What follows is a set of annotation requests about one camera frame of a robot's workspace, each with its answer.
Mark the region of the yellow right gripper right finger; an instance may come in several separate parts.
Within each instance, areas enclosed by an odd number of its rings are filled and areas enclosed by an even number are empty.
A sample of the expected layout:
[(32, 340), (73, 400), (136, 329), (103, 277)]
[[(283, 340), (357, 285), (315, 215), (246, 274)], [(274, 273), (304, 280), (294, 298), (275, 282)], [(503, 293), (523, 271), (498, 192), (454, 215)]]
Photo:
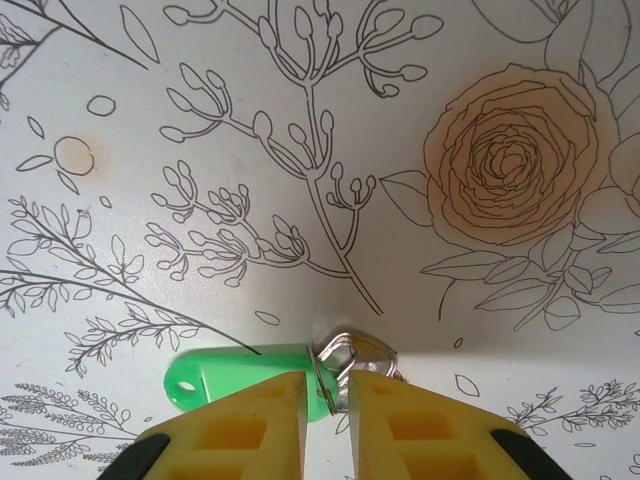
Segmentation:
[(369, 371), (351, 375), (355, 480), (573, 480), (524, 430)]

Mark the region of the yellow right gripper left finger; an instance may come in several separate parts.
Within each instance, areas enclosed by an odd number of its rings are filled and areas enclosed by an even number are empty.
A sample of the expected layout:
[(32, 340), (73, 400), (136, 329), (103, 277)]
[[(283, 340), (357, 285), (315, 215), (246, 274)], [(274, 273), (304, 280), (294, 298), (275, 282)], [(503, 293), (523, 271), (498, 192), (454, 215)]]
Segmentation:
[(306, 375), (291, 372), (144, 431), (99, 480), (303, 480)]

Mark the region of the green plastic key tag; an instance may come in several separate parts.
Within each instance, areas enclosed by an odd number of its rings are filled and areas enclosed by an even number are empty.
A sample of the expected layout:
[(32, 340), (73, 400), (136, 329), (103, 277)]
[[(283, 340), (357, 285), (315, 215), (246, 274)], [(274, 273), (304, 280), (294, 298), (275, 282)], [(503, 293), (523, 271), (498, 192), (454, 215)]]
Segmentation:
[(308, 420), (332, 415), (331, 394), (337, 384), (308, 346), (268, 346), (256, 354), (239, 348), (194, 349), (180, 354), (167, 368), (163, 387), (168, 400), (188, 412), (281, 374), (306, 377)]

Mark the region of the silver key ring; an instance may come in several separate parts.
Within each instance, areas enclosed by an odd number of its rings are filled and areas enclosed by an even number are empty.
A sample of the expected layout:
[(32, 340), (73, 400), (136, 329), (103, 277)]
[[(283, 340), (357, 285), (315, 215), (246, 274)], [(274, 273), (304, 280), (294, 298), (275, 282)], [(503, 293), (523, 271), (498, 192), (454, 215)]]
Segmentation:
[(397, 353), (384, 341), (351, 326), (334, 329), (314, 346), (314, 356), (335, 379), (329, 410), (332, 415), (348, 411), (348, 383), (352, 371), (366, 370), (402, 380)]

